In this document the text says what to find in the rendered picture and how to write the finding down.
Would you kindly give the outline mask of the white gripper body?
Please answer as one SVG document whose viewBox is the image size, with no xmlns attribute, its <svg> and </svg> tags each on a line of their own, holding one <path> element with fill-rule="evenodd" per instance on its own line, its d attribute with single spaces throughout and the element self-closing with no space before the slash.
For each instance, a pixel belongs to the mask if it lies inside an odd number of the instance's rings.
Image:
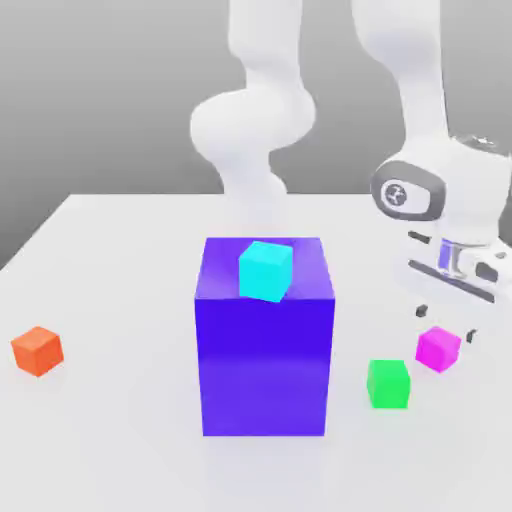
<svg viewBox="0 0 512 512">
<path fill-rule="evenodd" d="M 460 278 L 418 259 L 393 261 L 398 282 L 446 323 L 504 323 L 505 286 L 499 283 L 492 267 L 478 263 L 474 268 L 476 273 Z"/>
</svg>

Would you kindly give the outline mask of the small magenta cube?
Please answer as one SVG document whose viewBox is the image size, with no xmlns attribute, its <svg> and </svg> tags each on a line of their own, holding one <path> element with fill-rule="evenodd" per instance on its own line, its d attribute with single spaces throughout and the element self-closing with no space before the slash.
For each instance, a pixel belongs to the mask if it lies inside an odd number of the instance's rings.
<svg viewBox="0 0 512 512">
<path fill-rule="evenodd" d="M 415 359 L 442 373 L 458 359 L 461 338 L 440 327 L 432 327 L 419 335 Z"/>
</svg>

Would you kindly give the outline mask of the small green cube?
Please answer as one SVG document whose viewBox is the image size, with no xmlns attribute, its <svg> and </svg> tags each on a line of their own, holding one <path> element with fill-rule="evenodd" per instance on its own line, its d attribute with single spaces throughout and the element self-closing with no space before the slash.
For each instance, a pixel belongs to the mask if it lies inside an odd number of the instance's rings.
<svg viewBox="0 0 512 512">
<path fill-rule="evenodd" d="M 374 408 L 406 409 L 410 390 L 411 378 L 403 360 L 369 362 L 367 391 Z"/>
</svg>

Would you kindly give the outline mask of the small cyan cube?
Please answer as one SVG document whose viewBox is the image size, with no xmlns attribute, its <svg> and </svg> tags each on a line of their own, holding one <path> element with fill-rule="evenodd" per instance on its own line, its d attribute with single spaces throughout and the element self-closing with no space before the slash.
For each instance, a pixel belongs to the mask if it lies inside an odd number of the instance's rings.
<svg viewBox="0 0 512 512">
<path fill-rule="evenodd" d="M 253 241 L 240 255 L 239 294 L 241 297 L 279 303 L 293 276 L 293 248 Z"/>
</svg>

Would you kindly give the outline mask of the small orange cube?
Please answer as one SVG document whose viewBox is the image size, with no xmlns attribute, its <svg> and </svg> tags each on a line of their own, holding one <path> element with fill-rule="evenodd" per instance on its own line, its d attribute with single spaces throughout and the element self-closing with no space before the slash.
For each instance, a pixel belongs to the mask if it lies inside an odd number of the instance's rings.
<svg viewBox="0 0 512 512">
<path fill-rule="evenodd" d="M 58 334 L 36 326 L 11 341 L 17 366 L 41 377 L 64 361 Z"/>
</svg>

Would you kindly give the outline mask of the large purple box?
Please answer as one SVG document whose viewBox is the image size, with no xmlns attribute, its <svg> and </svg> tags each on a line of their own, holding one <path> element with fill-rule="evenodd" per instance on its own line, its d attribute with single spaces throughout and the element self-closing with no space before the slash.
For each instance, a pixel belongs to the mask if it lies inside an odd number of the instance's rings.
<svg viewBox="0 0 512 512">
<path fill-rule="evenodd" d="M 194 297 L 206 436 L 325 432 L 335 294 L 322 243 L 282 238 L 293 280 L 278 303 L 239 293 L 249 238 L 207 238 Z"/>
</svg>

